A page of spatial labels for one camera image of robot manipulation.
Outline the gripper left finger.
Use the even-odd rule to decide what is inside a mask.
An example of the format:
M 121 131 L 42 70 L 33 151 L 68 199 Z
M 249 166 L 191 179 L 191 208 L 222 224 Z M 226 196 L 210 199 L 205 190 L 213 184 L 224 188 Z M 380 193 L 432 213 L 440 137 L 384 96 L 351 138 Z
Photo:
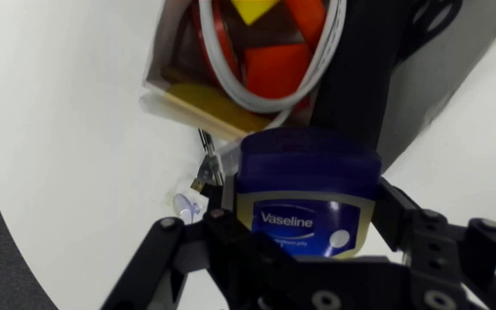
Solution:
M 209 190 L 203 219 L 166 217 L 150 228 L 101 310 L 177 310 L 190 273 L 205 270 L 229 310 L 283 310 L 283 295 L 264 277 L 271 267 L 267 238 L 236 219 L 236 186 L 226 177 Z

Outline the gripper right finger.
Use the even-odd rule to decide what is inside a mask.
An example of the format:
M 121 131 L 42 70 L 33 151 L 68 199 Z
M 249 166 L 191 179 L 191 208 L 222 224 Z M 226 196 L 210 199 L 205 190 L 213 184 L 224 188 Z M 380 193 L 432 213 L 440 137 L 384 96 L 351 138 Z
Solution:
M 414 310 L 496 310 L 496 221 L 450 224 L 380 178 L 372 224 L 392 251 L 403 253 Z

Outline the jar with blue lid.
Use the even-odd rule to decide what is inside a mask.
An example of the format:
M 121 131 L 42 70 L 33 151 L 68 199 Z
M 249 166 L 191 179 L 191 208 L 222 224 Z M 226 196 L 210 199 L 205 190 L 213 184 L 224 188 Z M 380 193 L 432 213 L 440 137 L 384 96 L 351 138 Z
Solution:
M 356 255 L 368 234 L 382 160 L 334 131 L 276 128 L 246 136 L 236 216 L 296 257 Z

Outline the clear suction cup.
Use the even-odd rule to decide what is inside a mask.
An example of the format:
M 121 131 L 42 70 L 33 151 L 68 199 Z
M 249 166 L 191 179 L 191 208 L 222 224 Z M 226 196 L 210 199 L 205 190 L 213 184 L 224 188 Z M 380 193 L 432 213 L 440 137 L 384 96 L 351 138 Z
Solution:
M 185 224 L 198 222 L 202 216 L 201 206 L 183 194 L 176 194 L 173 197 L 173 209 L 176 216 Z

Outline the black plug with gold tip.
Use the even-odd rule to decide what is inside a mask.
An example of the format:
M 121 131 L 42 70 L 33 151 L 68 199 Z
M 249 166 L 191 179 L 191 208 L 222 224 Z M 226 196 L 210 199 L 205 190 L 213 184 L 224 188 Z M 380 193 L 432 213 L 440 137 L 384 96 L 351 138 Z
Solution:
M 208 198 L 210 209 L 220 208 L 223 195 L 222 185 L 214 185 L 201 179 L 194 179 L 190 188 L 201 196 Z

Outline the silver metal clip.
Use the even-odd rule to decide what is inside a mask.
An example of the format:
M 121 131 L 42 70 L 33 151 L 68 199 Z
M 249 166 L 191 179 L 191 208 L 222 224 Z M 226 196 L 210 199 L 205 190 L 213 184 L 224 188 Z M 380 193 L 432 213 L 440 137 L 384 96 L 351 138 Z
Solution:
M 205 156 L 199 166 L 197 178 L 212 185 L 222 186 L 223 176 L 220 171 L 213 138 L 203 129 L 198 129 L 198 133 Z

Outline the orange block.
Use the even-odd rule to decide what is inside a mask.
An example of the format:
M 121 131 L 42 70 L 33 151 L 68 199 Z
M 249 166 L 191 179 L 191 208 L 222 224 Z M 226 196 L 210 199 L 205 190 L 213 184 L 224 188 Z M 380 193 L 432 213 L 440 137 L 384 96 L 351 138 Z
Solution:
M 305 42 L 315 51 L 326 19 L 322 0 L 283 0 Z
M 298 89 L 310 61 L 311 50 L 304 43 L 246 49 L 244 86 L 268 99 L 289 96 Z

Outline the yellow block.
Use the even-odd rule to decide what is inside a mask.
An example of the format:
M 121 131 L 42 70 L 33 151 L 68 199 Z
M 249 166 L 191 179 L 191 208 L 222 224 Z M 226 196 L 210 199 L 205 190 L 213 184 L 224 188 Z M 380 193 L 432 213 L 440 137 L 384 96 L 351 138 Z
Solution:
M 270 11 L 280 0 L 231 0 L 246 25 L 252 25 Z

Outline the black post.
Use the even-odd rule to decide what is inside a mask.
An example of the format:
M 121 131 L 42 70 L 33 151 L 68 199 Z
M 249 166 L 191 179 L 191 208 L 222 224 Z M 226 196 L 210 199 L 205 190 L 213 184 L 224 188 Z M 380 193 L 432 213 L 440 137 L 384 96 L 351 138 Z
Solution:
M 392 72 L 441 34 L 463 0 L 347 0 L 342 37 L 325 71 L 311 127 L 377 150 Z

